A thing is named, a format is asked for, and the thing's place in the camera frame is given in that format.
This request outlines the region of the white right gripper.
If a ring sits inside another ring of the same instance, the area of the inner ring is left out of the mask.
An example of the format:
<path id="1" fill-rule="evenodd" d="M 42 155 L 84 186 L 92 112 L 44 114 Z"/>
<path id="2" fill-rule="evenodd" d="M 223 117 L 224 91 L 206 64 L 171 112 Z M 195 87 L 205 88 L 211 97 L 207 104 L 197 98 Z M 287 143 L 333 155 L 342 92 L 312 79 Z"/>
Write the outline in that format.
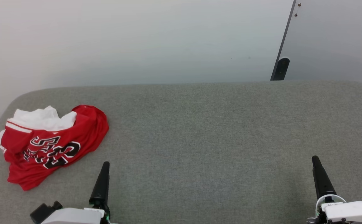
<path id="1" fill-rule="evenodd" d="M 307 224 L 362 224 L 362 201 L 346 202 L 337 195 L 318 156 L 312 156 L 312 174 L 318 200 Z"/>

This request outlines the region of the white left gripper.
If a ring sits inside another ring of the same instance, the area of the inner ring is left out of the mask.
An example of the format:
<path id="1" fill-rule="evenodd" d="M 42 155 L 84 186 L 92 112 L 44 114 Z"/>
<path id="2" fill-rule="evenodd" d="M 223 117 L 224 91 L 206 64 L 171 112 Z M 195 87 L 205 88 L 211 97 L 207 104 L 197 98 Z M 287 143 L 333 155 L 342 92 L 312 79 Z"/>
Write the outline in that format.
<path id="1" fill-rule="evenodd" d="M 107 212 L 110 180 L 110 163 L 105 161 L 91 193 L 89 204 L 92 208 L 63 208 L 54 211 L 42 224 L 112 224 Z"/>

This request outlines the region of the red Bulls jersey white sleeves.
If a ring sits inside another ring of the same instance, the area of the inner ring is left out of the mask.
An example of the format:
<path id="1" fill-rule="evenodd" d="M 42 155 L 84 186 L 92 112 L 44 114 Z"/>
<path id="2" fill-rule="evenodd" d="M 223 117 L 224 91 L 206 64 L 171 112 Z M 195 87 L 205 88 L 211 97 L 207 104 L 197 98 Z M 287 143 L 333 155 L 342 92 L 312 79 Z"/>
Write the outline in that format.
<path id="1" fill-rule="evenodd" d="M 52 106 L 17 109 L 0 132 L 0 149 L 9 163 L 7 181 L 31 190 L 95 151 L 108 131 L 107 116 L 94 106 L 76 106 L 62 117 Z"/>

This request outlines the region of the black oblong door fitting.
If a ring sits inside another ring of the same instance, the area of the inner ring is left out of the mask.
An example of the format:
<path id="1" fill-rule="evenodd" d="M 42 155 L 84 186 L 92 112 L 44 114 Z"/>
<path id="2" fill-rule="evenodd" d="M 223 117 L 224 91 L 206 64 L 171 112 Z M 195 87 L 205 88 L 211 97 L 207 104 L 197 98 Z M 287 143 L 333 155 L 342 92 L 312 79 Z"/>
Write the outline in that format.
<path id="1" fill-rule="evenodd" d="M 283 81 L 285 79 L 289 64 L 290 59 L 288 57 L 279 59 L 274 68 L 271 81 Z"/>

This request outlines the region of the grey door with dark edge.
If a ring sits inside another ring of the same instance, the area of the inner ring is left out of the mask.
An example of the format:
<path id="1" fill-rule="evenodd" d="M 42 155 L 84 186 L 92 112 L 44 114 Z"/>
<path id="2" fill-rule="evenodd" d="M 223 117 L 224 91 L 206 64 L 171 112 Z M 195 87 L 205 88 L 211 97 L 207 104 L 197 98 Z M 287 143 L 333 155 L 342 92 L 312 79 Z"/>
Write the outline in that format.
<path id="1" fill-rule="evenodd" d="M 293 0 L 283 57 L 290 59 L 285 80 L 362 83 L 362 0 Z"/>

